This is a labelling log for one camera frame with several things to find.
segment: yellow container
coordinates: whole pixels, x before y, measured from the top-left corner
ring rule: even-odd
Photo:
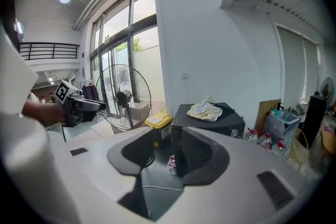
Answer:
[[[145,123],[155,129],[154,136],[155,142],[154,146],[164,148],[172,140],[171,125],[173,118],[168,116],[167,110],[164,107],[157,114],[148,117]]]

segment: railing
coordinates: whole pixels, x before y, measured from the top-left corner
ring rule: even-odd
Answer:
[[[79,45],[54,42],[22,42],[20,54],[24,60],[77,59]]]

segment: black speaker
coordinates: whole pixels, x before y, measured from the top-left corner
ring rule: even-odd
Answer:
[[[317,132],[320,128],[327,101],[324,97],[313,95],[310,97],[306,120],[304,121],[302,131],[307,138],[308,147],[314,142]],[[306,147],[306,141],[300,136],[300,143]]]

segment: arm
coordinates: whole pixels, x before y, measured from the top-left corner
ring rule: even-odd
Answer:
[[[64,113],[62,105],[54,104],[40,104],[31,100],[27,100],[22,114],[39,121],[45,127],[54,125],[55,123],[64,122]]]

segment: plastic bin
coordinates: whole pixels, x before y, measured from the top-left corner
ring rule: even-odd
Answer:
[[[295,130],[299,123],[300,119],[288,111],[282,111],[280,116],[269,114],[266,118],[263,134],[270,134],[272,145],[277,145],[279,138],[282,138],[287,152],[291,149]]]
[[[168,116],[166,108],[145,120],[148,126],[154,128],[154,146],[165,148],[172,142],[172,120],[173,118]]]

